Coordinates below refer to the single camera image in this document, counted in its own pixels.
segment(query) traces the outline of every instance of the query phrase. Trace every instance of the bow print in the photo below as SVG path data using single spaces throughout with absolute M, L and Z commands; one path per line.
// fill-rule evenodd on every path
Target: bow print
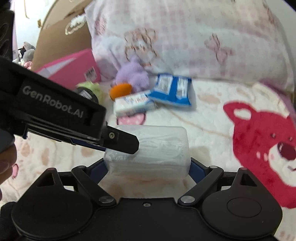
M 212 34 L 209 40 L 205 41 L 205 46 L 216 53 L 216 59 L 219 64 L 225 64 L 228 56 L 233 56 L 234 51 L 228 47 L 221 47 L 216 34 Z

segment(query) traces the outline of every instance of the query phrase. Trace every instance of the screw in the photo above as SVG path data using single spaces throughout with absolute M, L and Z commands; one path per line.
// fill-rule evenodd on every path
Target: screw
M 114 201 L 114 198 L 111 196 L 103 196 L 99 198 L 99 201 L 104 204 L 108 204 Z
M 192 196 L 183 196 L 180 198 L 182 203 L 193 203 L 195 201 L 195 198 Z
M 110 137 L 110 139 L 114 139 L 115 134 L 114 134 L 113 132 L 110 132 L 110 133 L 109 133 L 109 137 Z

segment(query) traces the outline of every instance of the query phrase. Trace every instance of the orange plush toy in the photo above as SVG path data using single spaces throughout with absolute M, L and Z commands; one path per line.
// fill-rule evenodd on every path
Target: orange plush toy
M 127 83 L 115 85 L 110 89 L 109 95 L 111 100 L 114 101 L 115 98 L 131 94 L 132 89 L 133 87 Z

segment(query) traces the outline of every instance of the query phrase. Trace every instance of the white wall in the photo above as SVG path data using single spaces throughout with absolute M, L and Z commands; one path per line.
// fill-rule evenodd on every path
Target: white wall
M 271 11 L 279 18 L 286 33 L 291 52 L 294 79 L 296 82 L 296 12 L 284 0 L 266 0 Z
M 40 32 L 37 21 L 41 19 L 41 22 L 43 22 L 54 0 L 25 0 L 27 16 L 29 18 L 25 17 L 24 0 L 14 1 L 17 46 L 21 48 L 25 41 L 36 46 Z

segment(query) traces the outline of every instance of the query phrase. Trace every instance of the pink box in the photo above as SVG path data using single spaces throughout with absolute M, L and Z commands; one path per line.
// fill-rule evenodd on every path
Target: pink box
M 81 82 L 101 80 L 100 70 L 91 49 L 85 49 L 45 64 L 36 73 L 70 90 L 74 90 Z

